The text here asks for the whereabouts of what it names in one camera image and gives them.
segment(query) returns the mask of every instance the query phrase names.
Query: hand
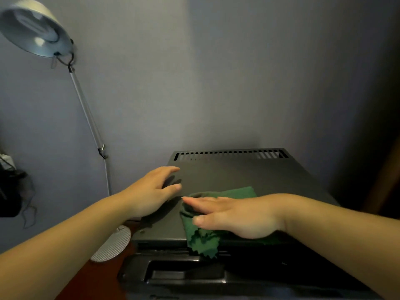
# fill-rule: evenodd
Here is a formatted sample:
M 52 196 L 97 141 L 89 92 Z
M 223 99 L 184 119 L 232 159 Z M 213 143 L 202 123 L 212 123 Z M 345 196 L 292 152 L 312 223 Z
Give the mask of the hand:
M 118 196 L 125 200 L 131 211 L 129 218 L 144 217 L 155 212 L 165 201 L 180 191 L 181 184 L 162 189 L 165 179 L 176 171 L 179 171 L 179 168 L 175 166 L 159 167 L 120 192 Z
M 276 230 L 285 231 L 283 207 L 292 195 L 274 194 L 258 198 L 191 198 L 183 201 L 205 215 L 193 224 L 208 230 L 228 230 L 247 239 L 262 238 Z

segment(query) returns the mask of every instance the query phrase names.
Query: person's left arm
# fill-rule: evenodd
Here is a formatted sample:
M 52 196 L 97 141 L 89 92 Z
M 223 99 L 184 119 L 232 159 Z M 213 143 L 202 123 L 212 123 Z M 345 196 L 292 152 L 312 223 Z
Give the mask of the person's left arm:
M 160 167 L 126 190 L 0 255 L 2 299 L 54 299 L 112 232 L 132 217 L 155 212 L 181 189 L 162 189 L 177 167 Z

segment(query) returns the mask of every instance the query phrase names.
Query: appliance top surface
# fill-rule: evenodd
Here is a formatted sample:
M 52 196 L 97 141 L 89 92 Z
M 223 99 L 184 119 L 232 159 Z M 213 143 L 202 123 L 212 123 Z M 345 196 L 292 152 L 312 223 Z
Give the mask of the appliance top surface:
M 290 193 L 339 205 L 283 148 L 175 151 L 168 165 L 178 166 L 180 171 L 169 177 L 165 186 L 182 183 L 183 188 L 176 198 L 142 219 L 143 228 L 133 234 L 134 242 L 150 246 L 185 245 L 180 197 L 200 191 L 252 186 L 259 196 Z

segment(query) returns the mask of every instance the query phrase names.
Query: wall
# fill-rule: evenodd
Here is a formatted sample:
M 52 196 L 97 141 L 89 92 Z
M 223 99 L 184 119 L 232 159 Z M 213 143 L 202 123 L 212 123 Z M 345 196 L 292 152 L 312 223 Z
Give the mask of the wall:
M 335 193 L 397 46 L 398 0 L 40 1 L 77 44 L 114 191 L 174 150 L 260 146 L 287 148 Z M 1 252 L 106 189 L 66 68 L 3 37 L 0 50 L 0 143 L 32 176 L 38 208 L 28 230 L 0 219 Z

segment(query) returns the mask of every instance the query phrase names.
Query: lamp base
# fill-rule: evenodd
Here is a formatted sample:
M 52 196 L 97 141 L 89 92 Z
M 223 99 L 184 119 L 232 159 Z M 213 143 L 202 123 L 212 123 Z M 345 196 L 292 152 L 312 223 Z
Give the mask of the lamp base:
M 107 241 L 90 258 L 93 262 L 105 262 L 119 255 L 129 244 L 130 229 L 120 225 Z

